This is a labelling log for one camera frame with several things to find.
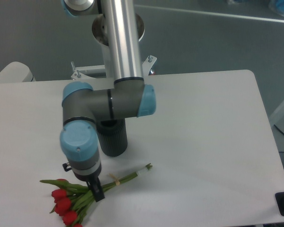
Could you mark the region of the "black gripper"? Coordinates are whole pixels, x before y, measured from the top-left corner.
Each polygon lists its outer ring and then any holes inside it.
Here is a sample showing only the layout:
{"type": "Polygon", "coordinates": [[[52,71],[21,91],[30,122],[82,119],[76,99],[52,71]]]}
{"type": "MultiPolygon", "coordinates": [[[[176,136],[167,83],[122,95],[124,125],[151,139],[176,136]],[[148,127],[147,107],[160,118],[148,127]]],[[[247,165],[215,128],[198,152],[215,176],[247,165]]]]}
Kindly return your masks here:
{"type": "Polygon", "coordinates": [[[87,181],[88,189],[92,192],[96,202],[105,198],[103,188],[98,178],[102,166],[101,163],[73,163],[72,167],[69,162],[62,165],[65,172],[72,169],[76,178],[81,181],[87,181]]]}

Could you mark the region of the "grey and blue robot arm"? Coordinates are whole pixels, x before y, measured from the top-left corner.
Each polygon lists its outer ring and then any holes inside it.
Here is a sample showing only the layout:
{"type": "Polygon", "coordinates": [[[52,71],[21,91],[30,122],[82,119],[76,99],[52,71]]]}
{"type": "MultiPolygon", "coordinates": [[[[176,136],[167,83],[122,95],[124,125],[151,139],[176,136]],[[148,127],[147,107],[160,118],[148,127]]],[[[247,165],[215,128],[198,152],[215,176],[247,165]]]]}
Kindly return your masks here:
{"type": "Polygon", "coordinates": [[[139,42],[145,26],[131,0],[64,0],[72,16],[95,15],[92,33],[104,51],[110,89],[72,82],[63,90],[60,146],[74,175],[87,183],[95,201],[104,199],[99,153],[116,157],[127,148],[126,118],[156,111],[154,87],[144,82],[139,42]]]}

